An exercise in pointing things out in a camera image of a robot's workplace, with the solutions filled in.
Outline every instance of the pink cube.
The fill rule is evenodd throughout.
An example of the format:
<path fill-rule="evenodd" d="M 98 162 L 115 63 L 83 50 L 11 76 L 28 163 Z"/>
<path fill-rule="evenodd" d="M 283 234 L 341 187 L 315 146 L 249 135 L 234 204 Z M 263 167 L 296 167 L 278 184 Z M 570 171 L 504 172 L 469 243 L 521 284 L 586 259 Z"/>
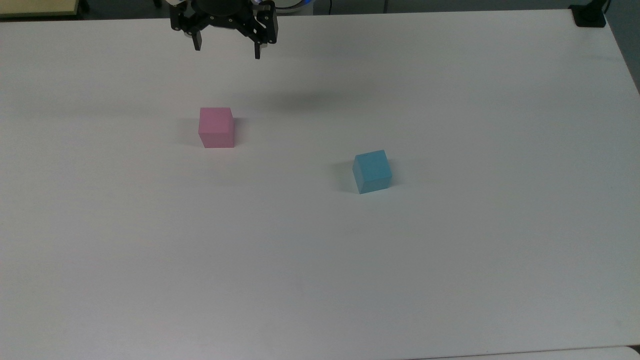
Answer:
<path fill-rule="evenodd" d="M 198 135 L 204 147 L 233 147 L 235 131 L 230 108 L 200 108 Z"/>

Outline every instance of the white table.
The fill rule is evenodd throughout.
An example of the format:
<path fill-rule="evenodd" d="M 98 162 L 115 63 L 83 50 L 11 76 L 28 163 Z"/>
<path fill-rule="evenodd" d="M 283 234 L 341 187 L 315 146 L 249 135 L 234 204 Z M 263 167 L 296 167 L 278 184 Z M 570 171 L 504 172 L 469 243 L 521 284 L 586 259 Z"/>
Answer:
<path fill-rule="evenodd" d="M 451 360 L 640 360 L 640 355 L 628 347 L 590 348 L 520 354 L 451 357 Z"/>
<path fill-rule="evenodd" d="M 640 339 L 640 97 L 565 10 L 0 24 L 5 359 L 385 360 Z M 229 106 L 234 149 L 203 149 Z M 385 149 L 394 184 L 356 193 Z"/>

